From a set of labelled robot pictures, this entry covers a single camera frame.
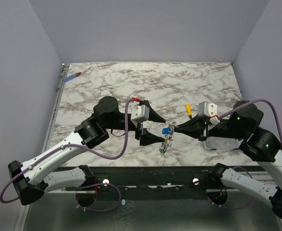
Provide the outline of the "blue tag key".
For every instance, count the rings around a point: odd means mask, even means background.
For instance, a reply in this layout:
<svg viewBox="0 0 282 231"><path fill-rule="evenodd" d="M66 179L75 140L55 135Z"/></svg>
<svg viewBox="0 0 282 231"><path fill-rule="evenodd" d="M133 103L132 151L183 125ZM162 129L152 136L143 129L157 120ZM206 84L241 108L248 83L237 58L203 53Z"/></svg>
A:
<svg viewBox="0 0 282 231"><path fill-rule="evenodd" d="M162 129L162 134L163 135L169 135L173 132L173 128L172 127L167 127L167 128L163 128Z"/></svg>

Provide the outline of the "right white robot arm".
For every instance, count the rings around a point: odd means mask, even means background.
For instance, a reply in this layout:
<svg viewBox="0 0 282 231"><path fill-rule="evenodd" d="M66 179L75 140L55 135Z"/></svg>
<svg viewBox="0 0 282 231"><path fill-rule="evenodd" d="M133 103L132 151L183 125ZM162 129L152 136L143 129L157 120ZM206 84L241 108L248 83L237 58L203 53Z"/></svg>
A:
<svg viewBox="0 0 282 231"><path fill-rule="evenodd" d="M200 185L237 189L262 201L282 219L282 137L277 138L259 126L264 113L255 106L256 102L238 101L231 111L221 116L217 114L217 105L202 102L198 114L177 125L174 131L200 141L209 137L241 140L239 150L267 171L275 185L261 183L220 163L200 179Z"/></svg>

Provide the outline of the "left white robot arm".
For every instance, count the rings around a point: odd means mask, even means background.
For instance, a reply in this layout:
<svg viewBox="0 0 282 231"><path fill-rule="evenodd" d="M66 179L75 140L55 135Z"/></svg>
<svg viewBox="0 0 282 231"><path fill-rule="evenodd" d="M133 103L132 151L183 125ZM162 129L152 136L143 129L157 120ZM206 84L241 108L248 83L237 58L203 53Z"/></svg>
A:
<svg viewBox="0 0 282 231"><path fill-rule="evenodd" d="M105 96L94 106L93 114L54 147L27 161L12 161L8 165L11 180L4 189L13 185L17 199L22 205L32 204L44 194L57 189L80 187L87 190L95 182L88 166L81 165L72 170L59 172L56 169L84 152L91 152L108 160L121 158L128 146L129 131L135 132L135 138L141 146L163 142L163 138L147 131L144 126L144 122L147 121L166 122L152 109L147 100L128 99L124 113L121 113L117 99ZM108 130L124 131L123 148L115 156L106 156L93 150L109 138Z"/></svg>

